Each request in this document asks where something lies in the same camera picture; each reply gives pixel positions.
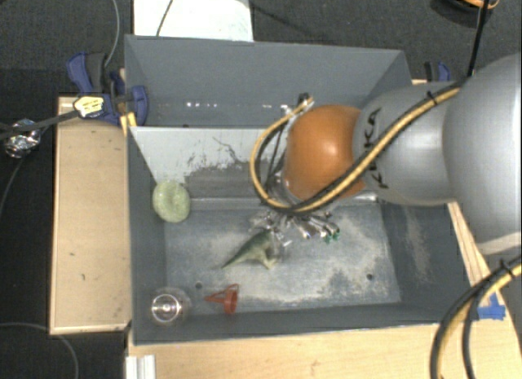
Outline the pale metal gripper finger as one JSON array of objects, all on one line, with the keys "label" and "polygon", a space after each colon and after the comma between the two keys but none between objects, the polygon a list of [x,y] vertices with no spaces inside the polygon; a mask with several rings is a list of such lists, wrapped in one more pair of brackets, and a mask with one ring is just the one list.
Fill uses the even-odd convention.
[{"label": "pale metal gripper finger", "polygon": [[272,232],[272,255],[282,257],[286,249],[291,245],[292,240],[288,240],[285,234],[279,230]]},{"label": "pale metal gripper finger", "polygon": [[260,213],[249,218],[249,232],[270,231],[274,227],[274,217],[271,213]]}]

